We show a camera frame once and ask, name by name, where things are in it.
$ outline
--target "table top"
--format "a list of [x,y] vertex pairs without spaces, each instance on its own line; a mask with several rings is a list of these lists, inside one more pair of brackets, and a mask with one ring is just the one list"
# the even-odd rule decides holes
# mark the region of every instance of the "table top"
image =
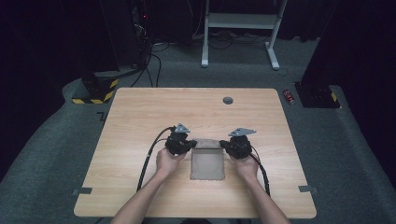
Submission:
[[[233,103],[223,103],[232,97]],[[253,129],[248,135],[262,160],[271,197],[289,218],[316,215],[304,171],[293,143],[279,96],[272,89],[120,88],[92,157],[75,214],[79,217],[113,217],[135,194],[149,148],[165,128],[183,123],[188,140],[229,140],[236,128]],[[156,170],[154,148],[144,184]],[[225,179],[191,180],[191,153],[157,192],[147,217],[258,217],[247,187],[224,151]],[[258,178],[262,185],[262,174]]]

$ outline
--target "gray pad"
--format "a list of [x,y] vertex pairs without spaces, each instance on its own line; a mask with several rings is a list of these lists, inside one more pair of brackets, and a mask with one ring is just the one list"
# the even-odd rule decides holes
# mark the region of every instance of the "gray pad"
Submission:
[[194,139],[197,145],[191,150],[190,179],[223,180],[224,154],[218,140]]

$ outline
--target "hand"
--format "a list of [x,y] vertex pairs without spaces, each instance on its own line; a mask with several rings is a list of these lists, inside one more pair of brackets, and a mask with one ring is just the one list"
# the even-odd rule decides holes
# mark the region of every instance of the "hand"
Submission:
[[230,156],[231,160],[235,163],[236,172],[239,176],[242,177],[245,181],[257,180],[257,171],[259,170],[259,164],[251,158],[251,156],[247,156],[244,159],[236,159]]
[[171,175],[177,168],[181,160],[186,157],[187,153],[174,156],[168,148],[161,149],[157,154],[157,173],[162,178],[166,178]]

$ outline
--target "black cord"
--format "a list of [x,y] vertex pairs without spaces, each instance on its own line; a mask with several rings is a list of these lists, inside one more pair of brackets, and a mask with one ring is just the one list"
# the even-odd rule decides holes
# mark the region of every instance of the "black cord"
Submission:
[[166,47],[165,47],[165,48],[153,50],[152,52],[156,53],[156,52],[161,52],[161,51],[164,51],[164,50],[166,50],[166,49],[169,49],[169,47],[171,46],[171,44],[169,43],[169,41],[166,41],[165,44],[166,44]]
[[104,217],[99,217],[94,224],[98,224],[99,222],[101,222],[104,219]]
[[155,145],[161,141],[161,140],[158,140],[161,137],[161,135],[163,135],[163,133],[165,133],[166,131],[169,131],[172,129],[173,129],[173,127],[165,128],[162,132],[160,132],[160,134],[158,134],[158,136],[155,138],[154,142],[152,143],[152,145],[148,151],[148,155],[146,157],[145,164],[143,165],[142,173],[140,174],[139,183],[137,184],[136,192],[138,192],[142,188],[143,178],[145,177],[146,169],[148,168],[148,165],[149,165],[149,158],[151,157],[152,149],[154,149]]
[[264,167],[262,166],[262,162],[260,160],[259,153],[257,153],[256,148],[254,148],[254,147],[252,147],[252,148],[256,152],[257,158],[255,156],[253,156],[253,154],[251,154],[251,153],[250,153],[250,157],[253,158],[253,160],[259,164],[260,170],[262,171],[262,177],[264,178],[265,191],[267,192],[268,196],[271,196],[270,183],[268,180],[267,173],[265,172]]
[[158,57],[157,55],[151,54],[151,56],[157,58],[158,62],[160,63],[160,67],[158,68],[158,72],[157,72],[157,81],[155,82],[155,87],[158,87],[158,80],[160,80],[160,72],[161,72],[161,68],[163,67],[163,63],[161,62],[160,57]]
[[225,37],[223,38],[223,37],[220,36],[220,37],[217,37],[216,40],[218,40],[218,41],[229,41],[229,44],[226,47],[218,48],[218,47],[215,47],[215,46],[210,45],[210,44],[207,44],[207,45],[210,48],[212,48],[212,49],[227,49],[227,48],[229,48],[233,44],[233,37],[228,32],[225,32],[225,34],[227,34],[228,38],[225,38]]
[[148,67],[146,68],[146,71],[148,72],[148,79],[149,79],[149,83],[150,83],[151,87],[154,87],[154,86],[153,86],[153,84],[152,84],[151,73],[150,73],[150,71],[149,71],[149,68],[148,68]]

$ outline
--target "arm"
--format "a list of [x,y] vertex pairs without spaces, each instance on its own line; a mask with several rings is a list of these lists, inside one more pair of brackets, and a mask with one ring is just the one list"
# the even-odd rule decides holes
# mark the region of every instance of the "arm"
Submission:
[[231,159],[235,163],[237,173],[245,181],[250,190],[262,223],[290,223],[288,218],[270,196],[268,196],[257,179],[257,171],[259,169],[257,162],[251,157],[246,157],[241,160],[237,160],[234,157],[231,157]]
[[177,168],[179,162],[186,154],[174,156],[167,148],[163,148],[157,154],[157,172],[148,183],[139,190],[114,216],[112,224],[117,223],[142,223],[155,194],[166,178]]

